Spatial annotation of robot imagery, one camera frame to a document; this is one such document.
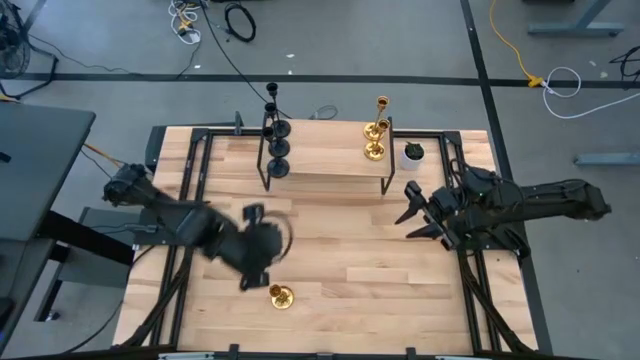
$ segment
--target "wooden table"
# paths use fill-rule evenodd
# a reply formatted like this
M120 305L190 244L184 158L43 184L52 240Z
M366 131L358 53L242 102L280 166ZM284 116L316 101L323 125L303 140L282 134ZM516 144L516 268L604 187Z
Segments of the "wooden table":
M154 179L175 197L190 133L188 127L167 129ZM485 131L461 131L461 137L468 163L494 168ZM242 293L238 274L219 260L196 256L179 349L227 351L237 343L241 351L259 352L401 354L415 347L418 354L471 354L455 254L438 241L405 239L424 225L420 216L393 224L408 205L407 181L416 180L427 194L443 185L437 141L396 139L396 156L406 140L422 143L424 163L417 172L398 168L382 196L377 178L296 173L273 179L267 193L256 169L259 138L215 137L205 200L235 219L253 202L290 216L293 247L270 273L272 283L289 286L296 298L288 310L277 310L266 288ZM154 249L132 270L114 343L128 338L155 303L165 258L165 248ZM536 348L516 258L508 251L488 251L485 259L498 310L523 342ZM476 308L488 349L484 312L477 303Z

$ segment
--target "black table leg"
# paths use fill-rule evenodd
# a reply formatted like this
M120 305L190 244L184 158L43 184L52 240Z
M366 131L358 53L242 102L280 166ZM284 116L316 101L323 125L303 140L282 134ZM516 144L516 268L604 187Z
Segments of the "black table leg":
M134 251L130 246L78 224L55 211L47 213L40 225L38 236L62 241L127 266L133 261Z
M53 279L49 284L49 288L47 288L47 291L45 292L44 297L42 298L42 302L38 307L38 311L36 311L36 316L34 317L33 321L44 322L49 319L49 314L51 314L51 308L53 307L53 303L56 301L58 292L62 287L62 280L59 280L58 276L60 275L60 271L62 271L62 266L64 262L67 261L67 256L69 256L69 248L66 246L56 244L53 250L51 250L49 259L56 261L59 264L56 267L56 271L53 275Z

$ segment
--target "floor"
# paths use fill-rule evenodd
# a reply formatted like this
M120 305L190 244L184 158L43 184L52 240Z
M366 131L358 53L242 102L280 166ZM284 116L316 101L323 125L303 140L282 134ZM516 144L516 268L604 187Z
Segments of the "floor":
M44 3L30 33L85 64L144 74L177 74L187 66L193 50L171 34L168 1L88 0L73 7L61 0L16 3L25 19L36 4ZM490 1L470 3L489 77L522 79L513 53L491 31ZM617 81L618 66L608 61L640 45L637 1L612 2L598 17L626 25L626 31L616 38L527 35L526 24L575 19L586 3L578 0L566 5L542 5L499 0L495 19L505 36L519 46L530 72L546 77L557 66L569 66L586 80ZM333 104L341 119L367 120L375 112L372 99L384 94L391 99L389 113L400 127L489 129L479 87L411 84L406 78L477 77L459 2L262 0L244 4L258 24L255 41L226 42L223 32L216 30L217 35L243 72L293 75L296 82L280 84L278 99L285 112L305 118L320 106ZM215 4L213 8L211 20L222 23L223 6ZM187 74L234 74L204 19L196 26L203 32L203 43ZM47 66L35 55L28 72L44 72ZM105 73L65 59L58 70L67 74ZM394 83L340 84L299 82L296 75L404 77L392 78ZM257 125L261 119L261 100L242 82L205 82L197 77L189 82L145 82L140 77L125 80L103 77L100 81L57 81L24 102L94 111L97 120L88 141L132 162L143 160L153 125L229 121L236 110L248 125ZM6 84L17 91L33 82ZM264 83L254 86L264 89ZM639 151L640 122L636 118L640 100L563 121L546 111L540 89L492 90L517 182L526 185L583 178L599 186L613 207L611 215L594 223L550 219L527 224L554 353L606 359L634 357L640 330L640 242L635 241L633 224L640 210L633 194L637 194L634 179L640 176L640 169L578 168L572 158L582 152ZM571 100L552 99L550 105L558 113L574 114L634 91L586 89ZM84 206L108 208L100 199L105 179L92 163L79 158L54 208L71 217L78 217ZM75 345L102 324L121 296L121 289L66 286L54 305L63 317L36 326L29 323L31 315L26 314L4 356L54 353ZM113 327L106 331L113 332ZM43 340L33 346L34 338ZM103 336L86 348L109 344L109 336Z

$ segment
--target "brass candlestick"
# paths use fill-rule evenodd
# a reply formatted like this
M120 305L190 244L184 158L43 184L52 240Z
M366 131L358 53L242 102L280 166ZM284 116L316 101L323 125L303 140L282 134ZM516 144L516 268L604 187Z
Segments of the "brass candlestick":
M271 304L278 309L288 309L293 304L293 291L286 286L272 285L269 288Z
M384 136L386 129L383 130L380 128L380 120L385 120L382 118L382 113L384 109L387 108L387 105L389 105L389 98L386 96L378 96L378 114L376 115L375 122L368 123L364 127L364 137L367 139L371 141L380 140Z
M374 161L382 160L384 158L384 146L380 144L380 139L382 139L384 133L391 126L391 122L387 119L380 119L378 121L378 138L374 141L369 141L369 143L364 147L364 155Z

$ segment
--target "yellow cable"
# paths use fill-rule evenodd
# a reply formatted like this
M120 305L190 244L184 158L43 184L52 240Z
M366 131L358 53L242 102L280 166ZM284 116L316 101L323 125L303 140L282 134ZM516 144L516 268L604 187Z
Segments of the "yellow cable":
M491 28L493 29L493 32L496 33L496 35L498 35L498 37L500 38L500 40L502 40L503 43L509 46L511 50L513 50L513 52L516 53L516 56L518 57L518 63L520 64L520 69L522 69L522 72L525 75L527 75L527 78L529 79L529 87L540 86L540 84L542 84L544 79L541 77L529 74L527 69L524 68L524 64L522 63L522 57L520 56L520 51L518 51L518 48L516 48L509 41L507 41L507 39L505 39L504 36L500 34L498 29L496 29L496 25L493 23L493 9L495 8L495 6L496 6L496 0L493 0L491 2L491 8L489 9L489 22L491 23Z
M18 100L14 99L14 98L10 98L8 96L4 96L2 94L0 94L0 101L6 101L6 102L19 102Z
M111 161L111 163L117 167L121 167L120 165L120 161L112 158L111 156L109 156L107 153L103 152L102 150L98 149L97 147L93 146L93 145L89 145L89 144L84 144L84 146L86 146L89 150L93 151L94 153L104 157L105 159Z

